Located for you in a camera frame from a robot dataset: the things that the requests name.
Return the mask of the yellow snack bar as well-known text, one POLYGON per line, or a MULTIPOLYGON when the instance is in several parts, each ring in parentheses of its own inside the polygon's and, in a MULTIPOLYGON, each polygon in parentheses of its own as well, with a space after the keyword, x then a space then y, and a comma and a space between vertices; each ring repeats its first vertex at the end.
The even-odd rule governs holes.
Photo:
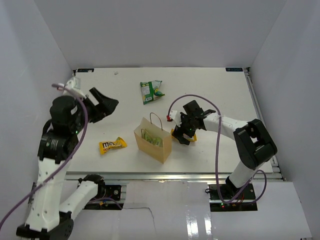
MULTIPOLYGON (((173 132, 174 132, 174 129, 172 128, 171 131, 170 131, 170 133, 171 133, 171 138, 172 138, 173 140, 175 139, 175 140, 177 141, 177 139, 172 135, 173 132)), ((193 137, 189 137, 188 135, 183 134, 183 138, 186 139, 186 140, 188 140, 189 142, 196 142, 196 141, 197 141, 197 136, 196 136, 196 134, 195 134, 193 137)))

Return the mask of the green snack packet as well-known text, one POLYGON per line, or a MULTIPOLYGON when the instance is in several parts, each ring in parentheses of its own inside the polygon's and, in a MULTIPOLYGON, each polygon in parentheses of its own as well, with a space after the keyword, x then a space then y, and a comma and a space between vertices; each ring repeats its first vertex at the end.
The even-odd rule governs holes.
POLYGON ((150 133, 146 129, 141 129, 141 137, 151 144, 154 143, 154 138, 150 135, 150 133))
POLYGON ((156 147, 163 147, 163 140, 160 137, 152 138, 151 143, 156 147))

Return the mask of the brown paper bag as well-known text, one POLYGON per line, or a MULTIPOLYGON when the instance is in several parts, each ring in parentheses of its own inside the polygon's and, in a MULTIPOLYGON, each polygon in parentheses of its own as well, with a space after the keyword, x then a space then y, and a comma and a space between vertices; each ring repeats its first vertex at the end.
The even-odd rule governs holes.
POLYGON ((142 118, 140 125, 133 131, 137 147, 140 151, 154 158, 158 162, 164 164, 172 152, 172 137, 171 134, 163 128, 163 123, 160 117, 151 112, 149 120, 142 118), (159 137, 162 139, 162 147, 154 146, 142 138, 141 129, 146 129, 153 138, 159 137))

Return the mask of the yellow m&m's bag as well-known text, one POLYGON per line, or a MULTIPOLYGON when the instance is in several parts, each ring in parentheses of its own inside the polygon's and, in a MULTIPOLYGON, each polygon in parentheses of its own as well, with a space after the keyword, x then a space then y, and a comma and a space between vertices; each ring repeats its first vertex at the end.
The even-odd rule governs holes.
POLYGON ((109 150, 112 149, 122 149, 126 148, 127 143, 121 138, 118 137, 115 141, 102 141, 99 143, 99 152, 101 155, 104 155, 109 150))

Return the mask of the green chips bag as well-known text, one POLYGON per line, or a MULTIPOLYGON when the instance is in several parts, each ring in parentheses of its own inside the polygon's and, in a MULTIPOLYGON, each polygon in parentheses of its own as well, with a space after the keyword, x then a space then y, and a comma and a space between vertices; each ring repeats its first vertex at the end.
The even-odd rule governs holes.
POLYGON ((160 91, 162 82, 162 80, 140 82, 142 102, 144 105, 165 96, 165 94, 160 91))

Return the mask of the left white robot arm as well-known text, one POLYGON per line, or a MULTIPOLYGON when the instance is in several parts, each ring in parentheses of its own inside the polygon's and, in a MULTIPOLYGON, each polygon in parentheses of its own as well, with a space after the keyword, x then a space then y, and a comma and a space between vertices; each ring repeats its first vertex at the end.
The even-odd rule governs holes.
POLYGON ((67 240, 80 211, 91 200, 99 200, 105 196, 103 177, 89 174, 79 179, 75 192, 61 202, 71 159, 84 139, 78 137, 78 134, 86 133, 88 123, 99 122, 111 115, 119 103, 94 87, 89 91, 97 104, 74 90, 52 101, 50 119, 43 126, 37 153, 38 179, 31 194, 33 202, 25 223, 17 227, 18 237, 67 240))

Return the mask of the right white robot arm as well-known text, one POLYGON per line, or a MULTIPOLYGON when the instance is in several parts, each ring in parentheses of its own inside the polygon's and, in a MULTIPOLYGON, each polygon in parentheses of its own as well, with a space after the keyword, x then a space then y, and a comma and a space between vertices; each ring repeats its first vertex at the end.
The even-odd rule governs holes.
POLYGON ((185 104, 183 109, 183 112, 169 109, 166 116, 167 121, 175 123, 171 135, 180 144, 188 146, 197 130, 216 132, 215 165, 217 166, 221 136, 235 142, 240 162, 226 178, 225 185, 217 186, 216 192, 220 200, 223 199, 223 192, 226 192, 232 201, 238 199, 259 172, 260 167, 278 152, 264 123, 256 118, 243 121, 222 116, 216 106, 213 109, 203 110, 196 100, 185 104))

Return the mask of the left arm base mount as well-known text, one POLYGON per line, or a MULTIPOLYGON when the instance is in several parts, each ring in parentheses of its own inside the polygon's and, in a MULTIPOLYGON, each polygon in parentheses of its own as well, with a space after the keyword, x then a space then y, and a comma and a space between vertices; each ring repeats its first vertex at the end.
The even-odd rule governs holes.
POLYGON ((97 210, 121 210, 121 185, 105 185, 103 195, 90 200, 86 207, 95 207, 97 210))

